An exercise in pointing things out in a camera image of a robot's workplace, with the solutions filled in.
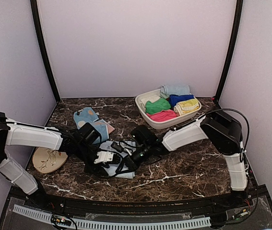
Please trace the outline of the large light blue towel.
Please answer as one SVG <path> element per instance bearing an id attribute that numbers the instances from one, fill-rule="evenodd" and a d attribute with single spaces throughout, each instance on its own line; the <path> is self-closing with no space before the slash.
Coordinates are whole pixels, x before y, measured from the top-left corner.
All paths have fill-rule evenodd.
<path id="1" fill-rule="evenodd" d="M 101 144 L 95 160 L 100 166 L 101 177 L 117 177 L 133 179 L 135 170 L 127 166 L 127 157 L 136 151 L 139 146 L 135 141 L 106 141 Z"/>

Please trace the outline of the white plastic basin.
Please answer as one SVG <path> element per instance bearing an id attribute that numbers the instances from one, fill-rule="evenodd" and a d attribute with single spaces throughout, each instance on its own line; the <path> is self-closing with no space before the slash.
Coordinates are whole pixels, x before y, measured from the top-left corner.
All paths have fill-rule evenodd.
<path id="1" fill-rule="evenodd" d="M 157 89 L 157 90 L 153 90 L 153 91 L 142 93 L 142 94 L 138 95 L 135 98 L 135 102 L 136 102 L 136 105 L 137 105 L 137 107 L 138 107 L 138 109 L 140 111 L 141 116 L 154 129 L 158 129 L 158 130 L 165 129 L 165 128 L 168 128 L 168 127 L 171 127 L 171 126 L 183 123 L 183 122 L 185 122 L 187 120 L 190 120 L 202 108 L 201 102 L 197 99 L 198 105 L 199 105 L 197 109 L 195 109 L 195 110 L 193 110 L 191 112 L 188 112 L 188 113 L 186 113 L 184 115 L 179 115 L 179 116 L 176 116 L 176 117 L 174 117 L 172 119 L 168 119 L 166 121 L 155 121 L 155 120 L 152 120 L 146 114 L 146 112 L 145 112 L 145 105 L 142 103 L 142 100 L 147 99 L 147 98 L 152 97 L 152 96 L 159 96 L 159 95 L 160 95 L 160 89 Z"/>

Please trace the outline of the blue patterned cartoon towel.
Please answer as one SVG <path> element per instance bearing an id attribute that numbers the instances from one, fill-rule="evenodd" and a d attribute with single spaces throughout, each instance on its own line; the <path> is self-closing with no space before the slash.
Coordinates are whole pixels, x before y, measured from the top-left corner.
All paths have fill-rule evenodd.
<path id="1" fill-rule="evenodd" d="M 82 110 L 76 111 L 73 115 L 74 122 L 78 129 L 86 123 L 90 123 L 101 135 L 94 144 L 98 144 L 109 139 L 109 134 L 114 131 L 114 128 L 104 119 L 100 119 L 96 112 L 91 107 L 85 107 Z"/>

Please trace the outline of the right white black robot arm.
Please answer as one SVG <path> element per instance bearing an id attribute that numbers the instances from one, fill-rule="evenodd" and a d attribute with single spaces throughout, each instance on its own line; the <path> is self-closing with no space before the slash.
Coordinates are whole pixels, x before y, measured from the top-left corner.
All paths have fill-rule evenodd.
<path id="1" fill-rule="evenodd" d="M 160 137 L 146 126 L 138 126 L 133 129 L 131 135 L 140 146 L 132 154 L 124 157 L 123 162 L 134 172 L 153 155 L 166 155 L 183 146 L 208 139 L 225 157 L 230 186 L 234 191 L 228 196 L 227 204 L 237 208 L 246 199 L 244 190 L 247 188 L 248 179 L 244 158 L 249 137 L 243 137 L 241 123 L 229 112 L 241 114 L 240 111 L 229 108 L 209 111 L 179 128 L 167 131 Z"/>

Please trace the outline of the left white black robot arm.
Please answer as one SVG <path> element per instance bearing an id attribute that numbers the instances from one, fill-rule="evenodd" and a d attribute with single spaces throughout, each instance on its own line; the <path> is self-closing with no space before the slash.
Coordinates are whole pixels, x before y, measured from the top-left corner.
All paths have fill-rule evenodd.
<path id="1" fill-rule="evenodd" d="M 100 133 L 89 123 L 80 129 L 63 129 L 35 126 L 8 119 L 0 112 L 0 173 L 22 191 L 31 196 L 31 201 L 40 209 L 50 205 L 44 188 L 6 151 L 7 146 L 30 146 L 74 154 L 84 161 L 89 172 L 100 172 L 102 163 L 113 160 L 113 153 L 95 146 Z"/>

